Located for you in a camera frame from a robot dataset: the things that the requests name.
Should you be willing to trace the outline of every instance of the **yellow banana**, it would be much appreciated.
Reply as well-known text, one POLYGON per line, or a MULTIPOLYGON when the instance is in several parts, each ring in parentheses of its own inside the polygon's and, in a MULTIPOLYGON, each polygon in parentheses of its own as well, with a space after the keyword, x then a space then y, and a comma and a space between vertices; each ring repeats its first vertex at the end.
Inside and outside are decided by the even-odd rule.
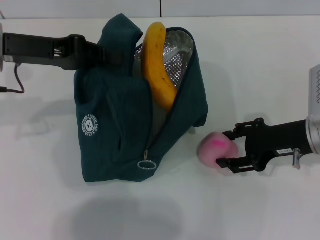
POLYGON ((149 82, 154 101, 170 112, 177 89, 170 81, 163 61, 166 28, 161 22, 154 22, 146 31, 142 45, 141 70, 149 82))

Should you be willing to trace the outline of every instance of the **white wall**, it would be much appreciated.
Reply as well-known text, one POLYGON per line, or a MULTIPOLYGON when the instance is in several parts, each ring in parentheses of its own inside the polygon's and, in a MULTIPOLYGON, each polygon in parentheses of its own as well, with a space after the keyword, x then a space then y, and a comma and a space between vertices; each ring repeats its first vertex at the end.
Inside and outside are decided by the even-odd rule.
POLYGON ((162 0, 163 17, 320 15, 320 0, 162 0))
POLYGON ((160 0, 0 0, 6 19, 160 17, 160 0))

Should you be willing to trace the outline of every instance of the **bag strap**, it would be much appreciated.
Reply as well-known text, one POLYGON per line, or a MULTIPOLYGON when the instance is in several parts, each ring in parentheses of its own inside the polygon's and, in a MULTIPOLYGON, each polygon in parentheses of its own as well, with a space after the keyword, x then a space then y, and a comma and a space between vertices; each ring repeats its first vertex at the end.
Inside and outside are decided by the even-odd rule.
POLYGON ((121 60, 120 65, 106 66, 109 71, 122 76, 133 75, 136 45, 142 35, 140 28, 122 13, 109 20, 98 44, 106 48, 110 56, 121 60))

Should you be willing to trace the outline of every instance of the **pink sponge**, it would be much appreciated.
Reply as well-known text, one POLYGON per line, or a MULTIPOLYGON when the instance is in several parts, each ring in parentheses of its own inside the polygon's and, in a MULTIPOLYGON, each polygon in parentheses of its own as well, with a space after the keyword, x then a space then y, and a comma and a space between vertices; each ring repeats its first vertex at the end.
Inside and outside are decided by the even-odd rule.
POLYGON ((210 133, 206 136, 197 148, 197 155, 200 161, 211 168, 220 168, 216 163, 217 159, 236 158, 238 156, 237 145, 219 132, 210 133))

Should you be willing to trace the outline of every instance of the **silver insulated lining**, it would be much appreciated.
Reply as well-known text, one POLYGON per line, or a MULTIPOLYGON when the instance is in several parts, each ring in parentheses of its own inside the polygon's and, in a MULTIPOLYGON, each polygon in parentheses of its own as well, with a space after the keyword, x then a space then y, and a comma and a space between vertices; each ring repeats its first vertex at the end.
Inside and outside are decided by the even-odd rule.
MULTIPOLYGON (((141 76, 142 47, 135 52, 133 75, 141 76)), ((173 85, 179 89, 186 73, 190 58, 194 51, 194 41, 182 30, 169 31, 166 33, 163 49, 163 62, 166 73, 173 85)), ((167 118, 167 112, 153 102, 153 126, 150 142, 161 130, 167 118)))

